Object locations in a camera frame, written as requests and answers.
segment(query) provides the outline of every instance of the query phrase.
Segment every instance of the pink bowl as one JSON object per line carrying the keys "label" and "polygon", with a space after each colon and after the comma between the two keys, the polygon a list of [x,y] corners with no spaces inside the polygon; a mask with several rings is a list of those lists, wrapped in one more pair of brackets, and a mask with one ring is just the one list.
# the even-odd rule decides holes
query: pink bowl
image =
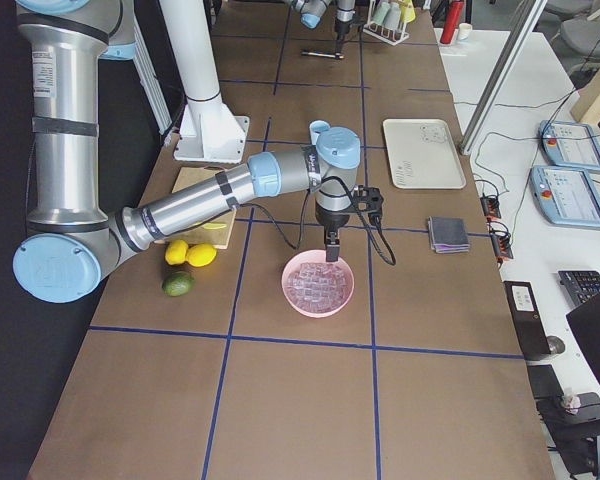
{"label": "pink bowl", "polygon": [[[324,250],[307,250],[289,260],[282,271],[281,284],[285,298],[293,308],[307,317],[324,318],[333,315],[334,313],[339,312],[347,302],[349,302],[353,295],[353,272],[349,265],[347,265],[347,262],[342,258],[338,258],[338,261],[333,263],[327,263],[325,260],[326,252]],[[330,295],[329,304],[326,306],[321,306],[321,304],[318,303],[311,305],[311,302],[307,302],[302,298],[297,298],[297,290],[294,290],[294,287],[290,285],[290,282],[293,282],[294,279],[301,281],[298,280],[301,271],[306,271],[306,269],[314,267],[313,265],[307,264],[318,264],[315,268],[323,272],[333,271],[334,275],[337,277],[322,277],[325,284],[324,288],[332,293],[332,295]]]}

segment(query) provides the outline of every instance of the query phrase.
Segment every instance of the white plastic tray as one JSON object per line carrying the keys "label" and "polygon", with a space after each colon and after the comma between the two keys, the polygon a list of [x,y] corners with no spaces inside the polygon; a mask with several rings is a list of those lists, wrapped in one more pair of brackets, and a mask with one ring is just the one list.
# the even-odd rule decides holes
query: white plastic tray
{"label": "white plastic tray", "polygon": [[466,184],[449,126],[437,119],[382,122],[391,179],[398,188],[460,189]]}

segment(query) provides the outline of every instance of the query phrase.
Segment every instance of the red bottle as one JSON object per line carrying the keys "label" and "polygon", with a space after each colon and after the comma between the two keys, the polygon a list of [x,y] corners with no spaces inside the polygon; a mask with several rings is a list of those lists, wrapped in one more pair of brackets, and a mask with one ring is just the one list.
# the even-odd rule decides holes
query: red bottle
{"label": "red bottle", "polygon": [[440,37],[440,43],[448,45],[451,43],[453,33],[456,31],[458,22],[460,21],[460,14],[464,7],[463,1],[451,2],[449,5],[449,12],[447,13],[447,21],[444,22],[444,30],[442,30],[442,36]]}

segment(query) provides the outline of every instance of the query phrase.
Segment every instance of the lime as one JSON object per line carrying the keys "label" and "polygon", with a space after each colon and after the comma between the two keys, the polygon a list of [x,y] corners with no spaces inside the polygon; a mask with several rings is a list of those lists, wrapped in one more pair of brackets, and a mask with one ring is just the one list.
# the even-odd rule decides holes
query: lime
{"label": "lime", "polygon": [[173,272],[162,282],[162,291],[170,297],[184,295],[193,287],[195,280],[189,272]]}

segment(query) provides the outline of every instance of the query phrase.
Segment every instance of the chair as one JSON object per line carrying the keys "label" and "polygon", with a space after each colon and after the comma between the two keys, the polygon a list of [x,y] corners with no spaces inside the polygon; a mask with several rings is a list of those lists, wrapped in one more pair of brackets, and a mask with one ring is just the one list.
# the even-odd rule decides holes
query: chair
{"label": "chair", "polygon": [[564,22],[591,11],[593,0],[547,0],[544,11],[556,15]]}
{"label": "chair", "polygon": [[583,65],[591,69],[600,66],[600,17],[590,21],[581,16],[562,22],[560,31],[551,39],[553,44],[557,38],[578,55],[584,57],[584,63],[575,65],[569,70],[569,75],[581,69]]}

